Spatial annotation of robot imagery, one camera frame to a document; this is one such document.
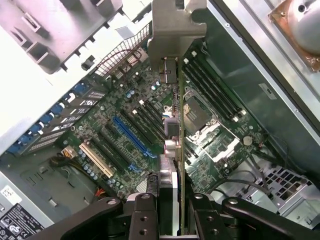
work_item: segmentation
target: blue pcie slot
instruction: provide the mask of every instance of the blue pcie slot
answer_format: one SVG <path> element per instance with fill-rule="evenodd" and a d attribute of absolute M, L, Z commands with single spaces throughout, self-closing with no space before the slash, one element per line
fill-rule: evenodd
<path fill-rule="evenodd" d="M 122 130 L 122 132 L 136 145 L 136 147 L 144 154 L 148 154 L 148 149 L 143 143 L 130 131 L 130 129 L 124 124 L 123 121 L 117 116 L 113 118 L 113 122 Z"/>

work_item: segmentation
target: sticker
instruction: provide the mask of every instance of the sticker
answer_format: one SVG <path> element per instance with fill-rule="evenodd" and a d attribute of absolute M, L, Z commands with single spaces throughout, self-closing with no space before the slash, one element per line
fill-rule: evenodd
<path fill-rule="evenodd" d="M 277 99 L 276 95 L 274 95 L 274 93 L 268 88 L 267 84 L 260 83 L 259 86 L 271 100 Z"/>
<path fill-rule="evenodd" d="M 2 190 L 1 194 L 12 204 L 19 204 L 21 203 L 22 199 L 19 197 L 18 194 L 8 185 L 6 185 Z"/>
<path fill-rule="evenodd" d="M 0 219 L 0 240 L 24 240 L 45 229 L 20 204 Z"/>

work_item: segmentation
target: warning label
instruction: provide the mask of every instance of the warning label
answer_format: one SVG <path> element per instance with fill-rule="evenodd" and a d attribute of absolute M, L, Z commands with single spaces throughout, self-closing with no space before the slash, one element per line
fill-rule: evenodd
<path fill-rule="evenodd" d="M 19 203 L 0 219 L 0 240 L 24 240 L 44 227 Z"/>

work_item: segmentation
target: green circuit board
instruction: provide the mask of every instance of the green circuit board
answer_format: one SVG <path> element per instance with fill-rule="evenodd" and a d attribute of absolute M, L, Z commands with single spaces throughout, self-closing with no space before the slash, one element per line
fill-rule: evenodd
<path fill-rule="evenodd" d="M 230 99 L 240 109 L 244 109 L 232 91 L 206 64 L 204 56 L 199 54 L 197 61 Z M 169 85 L 159 83 L 160 75 L 151 70 L 148 59 L 136 64 L 120 78 L 111 75 L 102 81 L 103 85 L 107 86 L 106 97 L 74 125 L 75 130 L 65 133 L 59 139 L 59 144 L 61 147 L 71 146 L 79 153 L 79 163 L 84 168 L 90 168 L 98 178 L 98 183 L 104 182 L 118 197 L 126 198 L 129 194 L 139 192 L 137 186 L 146 179 L 147 174 L 156 171 L 156 156 L 163 154 L 166 138 L 162 113 L 171 106 L 172 90 Z M 228 176 L 248 158 L 250 152 L 255 150 L 255 144 L 261 141 L 264 131 L 249 113 L 241 116 L 237 122 L 220 118 L 219 111 L 210 105 L 206 94 L 198 89 L 198 85 L 192 79 L 185 78 L 185 99 L 196 98 L 208 115 L 211 114 L 210 109 L 216 112 L 211 116 L 208 126 L 217 124 L 217 121 L 221 123 L 210 133 L 210 141 L 204 147 L 185 140 L 186 171 L 195 184 L 195 191 L 206 193 L 216 181 Z M 193 95 L 187 96 L 187 92 L 192 92 Z M 137 147 L 132 138 L 115 122 L 115 117 L 121 120 L 147 152 Z M 254 144 L 244 146 L 238 143 L 227 158 L 213 162 L 212 158 L 219 156 L 235 142 L 234 135 L 240 141 L 245 136 L 251 136 Z M 86 141 L 112 169 L 112 177 L 106 177 L 88 156 L 82 153 L 79 146 Z"/>

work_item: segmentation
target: motherboard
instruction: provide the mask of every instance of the motherboard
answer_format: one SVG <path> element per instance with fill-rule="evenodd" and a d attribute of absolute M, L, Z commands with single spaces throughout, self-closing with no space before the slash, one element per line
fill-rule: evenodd
<path fill-rule="evenodd" d="M 257 149 L 264 131 L 198 49 L 194 44 L 182 66 L 183 152 L 194 190 L 210 193 Z M 146 177 L 165 151 L 164 121 L 174 111 L 172 87 L 147 57 L 138 61 L 124 61 L 105 77 L 86 76 L 99 82 L 105 97 L 59 139 L 88 176 L 122 199 L 146 191 Z"/>

